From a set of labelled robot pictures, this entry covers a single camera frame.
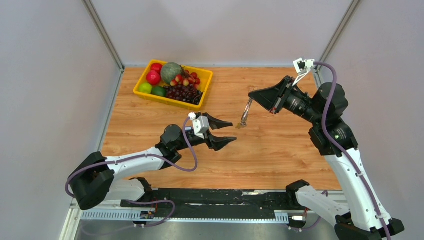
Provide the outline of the large silver keyring with clips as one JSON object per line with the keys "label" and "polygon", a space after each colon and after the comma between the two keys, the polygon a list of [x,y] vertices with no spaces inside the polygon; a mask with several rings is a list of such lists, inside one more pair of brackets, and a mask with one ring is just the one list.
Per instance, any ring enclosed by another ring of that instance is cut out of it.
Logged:
{"label": "large silver keyring with clips", "polygon": [[[256,91],[256,90],[258,90],[258,88],[255,87],[255,86],[252,86],[252,87],[249,87],[248,92],[250,93],[250,92],[253,92],[253,91]],[[249,111],[250,111],[250,108],[252,106],[252,103],[253,103],[253,99],[251,97],[248,97],[247,104],[245,106],[244,112],[243,112],[241,120],[240,120],[240,125],[242,127],[247,126],[248,115],[249,115]]]}

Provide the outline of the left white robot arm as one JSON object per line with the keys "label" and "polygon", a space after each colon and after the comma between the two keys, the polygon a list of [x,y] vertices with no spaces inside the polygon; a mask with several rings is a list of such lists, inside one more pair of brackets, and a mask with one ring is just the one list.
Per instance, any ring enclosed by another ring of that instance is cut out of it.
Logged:
{"label": "left white robot arm", "polygon": [[74,198],[81,210],[90,210],[106,201],[123,200],[147,207],[153,201],[150,186],[128,177],[138,173],[160,171],[174,167],[193,172],[199,159],[194,147],[205,144],[220,151],[236,137],[217,137],[211,130],[233,126],[233,123],[212,117],[208,113],[191,112],[182,126],[168,125],[153,147],[121,156],[103,156],[96,151],[69,175],[65,192]]}

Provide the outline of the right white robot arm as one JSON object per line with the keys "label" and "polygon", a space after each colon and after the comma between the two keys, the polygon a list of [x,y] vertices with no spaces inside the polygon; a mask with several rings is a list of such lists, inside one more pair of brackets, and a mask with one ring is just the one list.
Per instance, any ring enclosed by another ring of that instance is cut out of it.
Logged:
{"label": "right white robot arm", "polygon": [[287,110],[311,123],[310,139],[335,173],[347,201],[337,203],[298,180],[286,187],[290,208],[312,210],[333,226],[340,240],[389,239],[405,230],[402,221],[385,210],[369,182],[358,142],[342,119],[349,103],[340,84],[324,83],[310,97],[286,76],[277,85],[253,90],[248,96],[271,114]]}

